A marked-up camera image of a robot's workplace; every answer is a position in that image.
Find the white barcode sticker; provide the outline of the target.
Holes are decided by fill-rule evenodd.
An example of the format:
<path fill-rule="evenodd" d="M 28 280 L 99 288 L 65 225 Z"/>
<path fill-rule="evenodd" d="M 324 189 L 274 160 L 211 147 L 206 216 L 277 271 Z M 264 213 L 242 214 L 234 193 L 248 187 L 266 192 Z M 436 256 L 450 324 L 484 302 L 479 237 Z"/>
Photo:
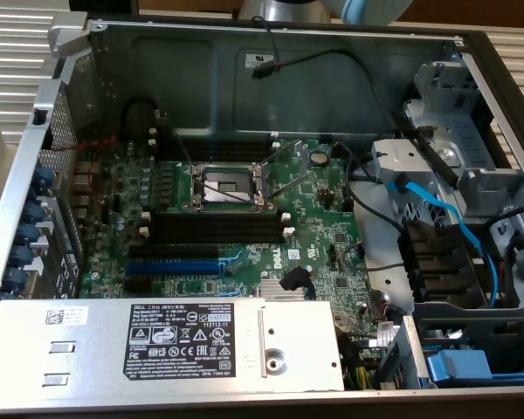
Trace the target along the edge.
<path fill-rule="evenodd" d="M 48 326 L 84 326 L 88 319 L 87 306 L 65 306 L 49 309 L 45 314 Z"/>

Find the CPU socket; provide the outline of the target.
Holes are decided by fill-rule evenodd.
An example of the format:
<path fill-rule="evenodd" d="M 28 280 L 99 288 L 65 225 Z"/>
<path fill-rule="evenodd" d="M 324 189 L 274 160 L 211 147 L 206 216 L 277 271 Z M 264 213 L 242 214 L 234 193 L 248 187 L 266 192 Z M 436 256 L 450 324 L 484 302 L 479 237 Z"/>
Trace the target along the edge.
<path fill-rule="evenodd" d="M 269 201 L 266 163 L 189 164 L 183 173 L 190 179 L 190 204 L 205 213 L 265 213 Z"/>

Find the silver power supply unit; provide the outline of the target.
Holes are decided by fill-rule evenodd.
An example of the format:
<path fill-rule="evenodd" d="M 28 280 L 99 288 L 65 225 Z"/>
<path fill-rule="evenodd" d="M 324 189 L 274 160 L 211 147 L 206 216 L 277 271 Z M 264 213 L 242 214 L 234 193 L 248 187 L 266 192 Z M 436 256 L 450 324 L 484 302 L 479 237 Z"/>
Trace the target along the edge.
<path fill-rule="evenodd" d="M 124 375 L 131 305 L 217 302 L 234 305 L 235 377 L 131 381 Z M 87 323 L 45 324 L 47 310 L 65 306 L 87 306 Z M 342 388 L 326 302 L 211 298 L 0 303 L 0 397 L 130 399 Z"/>

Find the blue plastic slot clip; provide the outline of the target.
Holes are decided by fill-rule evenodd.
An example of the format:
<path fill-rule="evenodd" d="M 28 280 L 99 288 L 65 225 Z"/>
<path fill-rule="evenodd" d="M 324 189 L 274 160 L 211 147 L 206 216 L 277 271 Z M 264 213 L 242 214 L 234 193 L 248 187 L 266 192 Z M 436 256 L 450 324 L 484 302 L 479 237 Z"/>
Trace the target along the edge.
<path fill-rule="evenodd" d="M 31 178 L 31 186 L 37 190 L 49 189 L 54 184 L 54 180 L 55 174 L 50 168 L 36 167 Z"/>
<path fill-rule="evenodd" d="M 45 210 L 41 207 L 40 202 L 26 201 L 20 219 L 22 223 L 41 223 L 45 219 Z"/>
<path fill-rule="evenodd" d="M 5 292 L 22 292 L 26 287 L 25 272 L 18 268 L 7 267 L 3 273 L 1 288 Z"/>
<path fill-rule="evenodd" d="M 39 240 L 39 229 L 30 223 L 19 223 L 14 236 L 16 245 L 30 246 Z"/>
<path fill-rule="evenodd" d="M 7 265 L 15 268 L 24 268 L 33 262 L 33 253 L 29 247 L 14 244 L 10 249 Z"/>

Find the blue plastic drive latch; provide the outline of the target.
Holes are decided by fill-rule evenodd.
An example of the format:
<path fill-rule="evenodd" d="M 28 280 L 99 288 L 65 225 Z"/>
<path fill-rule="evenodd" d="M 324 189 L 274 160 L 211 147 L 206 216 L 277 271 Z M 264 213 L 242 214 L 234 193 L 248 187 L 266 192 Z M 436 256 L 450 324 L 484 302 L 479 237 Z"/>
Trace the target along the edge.
<path fill-rule="evenodd" d="M 493 373 L 481 350 L 443 349 L 426 365 L 438 388 L 524 387 L 524 373 Z"/>

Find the silver finned chipset heatsink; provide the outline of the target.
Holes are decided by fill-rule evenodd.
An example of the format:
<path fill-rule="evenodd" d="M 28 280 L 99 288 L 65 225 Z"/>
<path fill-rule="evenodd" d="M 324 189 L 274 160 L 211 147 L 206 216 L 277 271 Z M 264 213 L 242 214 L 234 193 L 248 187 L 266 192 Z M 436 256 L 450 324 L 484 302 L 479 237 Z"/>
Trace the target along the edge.
<path fill-rule="evenodd" d="M 259 295 L 266 301 L 308 301 L 306 287 L 295 291 L 284 290 L 277 279 L 262 279 L 259 284 Z"/>

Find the metal rear port block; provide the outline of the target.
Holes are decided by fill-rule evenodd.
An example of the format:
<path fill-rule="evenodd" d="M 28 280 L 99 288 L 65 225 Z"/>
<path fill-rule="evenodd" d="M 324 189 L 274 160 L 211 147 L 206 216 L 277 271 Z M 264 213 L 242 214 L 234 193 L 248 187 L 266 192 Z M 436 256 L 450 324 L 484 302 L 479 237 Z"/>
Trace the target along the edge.
<path fill-rule="evenodd" d="M 96 216 L 101 207 L 102 167 L 99 161 L 80 161 L 76 164 L 71 180 L 73 214 L 83 225 L 90 216 Z"/>

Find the green Dell motherboard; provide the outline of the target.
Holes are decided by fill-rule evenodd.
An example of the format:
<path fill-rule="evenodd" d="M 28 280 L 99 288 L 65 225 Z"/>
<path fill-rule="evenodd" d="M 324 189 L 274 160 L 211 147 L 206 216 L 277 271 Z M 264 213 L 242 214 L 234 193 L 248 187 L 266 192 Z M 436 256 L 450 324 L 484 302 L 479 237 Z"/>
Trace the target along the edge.
<path fill-rule="evenodd" d="M 121 154 L 100 161 L 101 207 L 79 227 L 84 239 L 85 263 L 78 295 L 84 299 L 260 297 L 262 279 L 280 280 L 296 266 L 310 273 L 309 300 L 331 305 L 335 326 L 364 360 L 377 356 L 377 320 L 372 312 L 370 283 L 366 271 L 351 271 L 344 256 L 357 261 L 364 247 L 353 214 L 354 202 L 346 184 L 346 169 L 340 154 L 318 141 L 308 145 L 308 177 L 293 188 L 269 199 L 281 221 L 283 244 L 213 244 L 218 258 L 129 258 L 131 245 L 152 244 L 139 234 L 141 221 L 152 213 L 205 213 L 192 209 L 190 179 L 183 173 L 189 165 L 223 163 L 192 161 L 182 143 L 186 161 L 157 161 L 152 147 L 128 143 Z M 328 155 L 326 167 L 314 167 L 310 154 Z M 300 176 L 296 159 L 270 163 L 269 195 Z M 153 260 L 217 260 L 218 275 L 127 275 L 132 262 Z M 150 295 L 125 293 L 126 277 L 153 279 Z"/>

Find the silver case corner bracket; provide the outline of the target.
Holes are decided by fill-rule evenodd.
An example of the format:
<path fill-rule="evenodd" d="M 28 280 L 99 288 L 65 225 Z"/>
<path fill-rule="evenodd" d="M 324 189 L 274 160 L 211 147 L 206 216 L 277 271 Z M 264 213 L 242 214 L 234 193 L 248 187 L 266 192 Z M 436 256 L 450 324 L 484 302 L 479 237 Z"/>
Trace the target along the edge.
<path fill-rule="evenodd" d="M 59 11 L 47 40 L 54 58 L 65 58 L 89 46 L 90 22 L 84 11 Z"/>

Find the black plug on motherboard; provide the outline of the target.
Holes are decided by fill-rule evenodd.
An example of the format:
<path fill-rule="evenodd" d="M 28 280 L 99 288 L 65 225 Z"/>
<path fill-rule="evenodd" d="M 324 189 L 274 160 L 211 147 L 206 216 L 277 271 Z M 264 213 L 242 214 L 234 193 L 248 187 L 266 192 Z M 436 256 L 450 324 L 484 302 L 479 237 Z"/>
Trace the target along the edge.
<path fill-rule="evenodd" d="M 296 266 L 289 271 L 279 282 L 281 288 L 285 291 L 296 291 L 300 287 L 310 287 L 310 273 L 301 266 Z"/>

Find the black power supply label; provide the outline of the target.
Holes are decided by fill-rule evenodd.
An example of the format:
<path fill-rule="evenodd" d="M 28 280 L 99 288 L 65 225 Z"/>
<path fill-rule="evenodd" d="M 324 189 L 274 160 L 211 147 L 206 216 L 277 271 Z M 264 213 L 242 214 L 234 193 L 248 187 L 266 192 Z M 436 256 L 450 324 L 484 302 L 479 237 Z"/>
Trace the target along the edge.
<path fill-rule="evenodd" d="M 131 381 L 236 376 L 234 305 L 131 305 L 123 373 Z"/>

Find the long black expansion slot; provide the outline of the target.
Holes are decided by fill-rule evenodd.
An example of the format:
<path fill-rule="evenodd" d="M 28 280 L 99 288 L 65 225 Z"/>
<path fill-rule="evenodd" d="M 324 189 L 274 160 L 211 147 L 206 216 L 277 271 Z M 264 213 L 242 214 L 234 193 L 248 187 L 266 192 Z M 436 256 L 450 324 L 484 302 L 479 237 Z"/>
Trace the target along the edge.
<path fill-rule="evenodd" d="M 141 244 L 131 245 L 129 258 L 218 258 L 218 247 L 213 244 Z"/>

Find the black RAM slot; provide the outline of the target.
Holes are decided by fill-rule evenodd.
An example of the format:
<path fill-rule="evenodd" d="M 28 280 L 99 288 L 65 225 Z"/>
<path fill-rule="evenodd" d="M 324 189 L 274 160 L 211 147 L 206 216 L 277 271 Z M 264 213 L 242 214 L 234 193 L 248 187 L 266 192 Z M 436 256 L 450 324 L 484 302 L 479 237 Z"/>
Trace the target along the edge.
<path fill-rule="evenodd" d="M 235 136 L 216 134 L 208 136 L 181 136 L 176 130 L 151 127 L 148 134 L 155 139 L 159 153 L 176 155 L 183 153 L 179 142 L 191 154 L 262 154 L 268 155 L 279 140 L 269 134 L 258 136 Z"/>
<path fill-rule="evenodd" d="M 203 162 L 262 162 L 273 151 L 272 141 L 267 139 L 181 139 L 181 143 L 192 161 Z M 158 141 L 154 157 L 157 161 L 187 160 L 178 140 L 175 139 Z"/>
<path fill-rule="evenodd" d="M 277 226 L 185 225 L 141 227 L 139 234 L 152 244 L 283 244 Z"/>
<path fill-rule="evenodd" d="M 238 227 L 254 226 L 268 228 L 283 228 L 288 223 L 281 221 L 280 213 L 152 213 L 151 219 L 141 224 L 150 229 L 187 228 L 190 226 Z"/>

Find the open grey PC case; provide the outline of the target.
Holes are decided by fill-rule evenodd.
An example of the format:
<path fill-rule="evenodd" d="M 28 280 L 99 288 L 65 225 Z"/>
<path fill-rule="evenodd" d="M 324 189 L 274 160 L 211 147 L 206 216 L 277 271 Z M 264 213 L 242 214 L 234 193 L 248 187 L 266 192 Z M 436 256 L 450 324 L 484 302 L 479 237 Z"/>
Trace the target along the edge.
<path fill-rule="evenodd" d="M 490 39 L 476 31 L 357 28 L 338 25 L 225 22 L 215 19 L 88 17 L 89 46 L 58 58 L 38 89 L 17 152 L 0 189 L 0 303 L 78 295 L 84 239 L 73 214 L 71 180 L 78 162 L 104 161 L 128 143 L 157 151 L 151 127 L 181 136 L 269 134 L 318 141 L 340 154 L 362 261 L 377 320 L 377 356 L 364 360 L 335 326 L 340 391 L 200 394 L 130 398 L 0 397 L 0 416 L 166 416 L 203 419 L 396 419 L 524 417 L 524 387 L 438 388 L 426 359 L 443 349 L 481 350 L 493 373 L 524 373 L 524 307 L 464 309 L 412 305 L 392 267 L 369 259 L 372 240 L 395 222 L 379 209 L 370 172 L 372 143 L 397 130 L 414 78 L 431 62 L 462 62 L 482 82 L 501 115 L 492 124 L 495 156 L 524 168 L 524 97 Z M 247 53 L 274 61 L 245 68 Z M 55 174 L 49 189 L 31 186 L 36 167 Z M 4 270 L 26 201 L 45 219 L 29 247 L 22 292 L 5 292 Z M 221 299 L 119 298 L 119 299 Z"/>

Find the short black expansion slot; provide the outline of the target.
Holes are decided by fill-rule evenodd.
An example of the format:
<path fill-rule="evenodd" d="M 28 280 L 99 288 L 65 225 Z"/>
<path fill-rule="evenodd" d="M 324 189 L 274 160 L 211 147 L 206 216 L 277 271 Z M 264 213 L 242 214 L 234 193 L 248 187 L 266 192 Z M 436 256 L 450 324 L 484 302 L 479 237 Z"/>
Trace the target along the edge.
<path fill-rule="evenodd" d="M 153 279 L 149 276 L 126 277 L 122 289 L 125 293 L 150 295 L 153 292 Z"/>

